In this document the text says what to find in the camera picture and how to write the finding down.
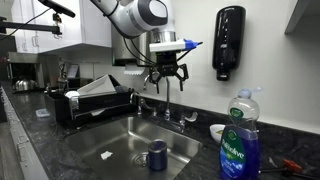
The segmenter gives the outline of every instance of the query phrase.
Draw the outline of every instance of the robotic arm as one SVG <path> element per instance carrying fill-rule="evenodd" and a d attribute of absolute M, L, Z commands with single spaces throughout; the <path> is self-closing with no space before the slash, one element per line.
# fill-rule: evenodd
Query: robotic arm
<path fill-rule="evenodd" d="M 156 66 L 150 68 L 149 73 L 158 71 L 157 79 L 150 76 L 149 81 L 157 85 L 162 77 L 176 76 L 180 80 L 180 90 L 183 90 L 183 82 L 189 78 L 186 64 L 177 64 L 177 52 L 196 48 L 201 43 L 178 40 L 175 35 L 175 20 L 171 0 L 133 0 L 126 6 L 119 0 L 90 0 L 95 4 L 104 16 L 108 17 L 118 32 L 127 39 L 140 36 L 142 33 L 152 31 L 155 39 L 150 44 L 150 51 L 157 55 Z M 177 71 L 182 69 L 184 75 Z"/>

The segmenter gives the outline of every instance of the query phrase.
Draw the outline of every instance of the sink drain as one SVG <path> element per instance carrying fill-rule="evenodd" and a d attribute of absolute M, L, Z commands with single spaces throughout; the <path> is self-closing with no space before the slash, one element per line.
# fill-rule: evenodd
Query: sink drain
<path fill-rule="evenodd" d="M 133 158 L 133 166 L 134 167 L 138 167 L 138 168 L 144 168 L 147 166 L 147 152 L 141 153 L 141 154 L 137 154 L 136 156 L 134 156 Z"/>

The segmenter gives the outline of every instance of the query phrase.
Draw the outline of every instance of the sink basin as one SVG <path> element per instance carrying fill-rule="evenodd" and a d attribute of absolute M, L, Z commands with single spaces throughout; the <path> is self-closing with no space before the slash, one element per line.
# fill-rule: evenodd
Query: sink basin
<path fill-rule="evenodd" d="M 145 161 L 148 143 L 154 139 L 167 142 L 168 167 L 161 171 L 149 169 Z M 108 180 L 174 179 L 202 146 L 199 141 L 136 117 L 73 134 L 65 142 L 101 179 Z M 102 160 L 106 151 L 113 154 Z"/>

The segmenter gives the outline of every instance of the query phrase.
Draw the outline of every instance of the coffee maker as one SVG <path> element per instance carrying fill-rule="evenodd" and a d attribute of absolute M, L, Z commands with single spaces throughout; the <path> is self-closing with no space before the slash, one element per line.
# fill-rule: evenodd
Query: coffee maker
<path fill-rule="evenodd" d="M 8 52 L 8 78 L 13 92 L 44 90 L 58 87 L 59 57 L 53 55 Z"/>

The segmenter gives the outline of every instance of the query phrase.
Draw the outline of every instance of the white bowl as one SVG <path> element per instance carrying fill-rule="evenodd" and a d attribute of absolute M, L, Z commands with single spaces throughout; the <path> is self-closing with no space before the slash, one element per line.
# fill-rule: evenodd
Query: white bowl
<path fill-rule="evenodd" d="M 222 133 L 219 134 L 218 132 L 223 131 L 224 127 L 225 125 L 223 124 L 213 124 L 210 126 L 210 134 L 217 143 L 220 143 L 222 136 Z"/>

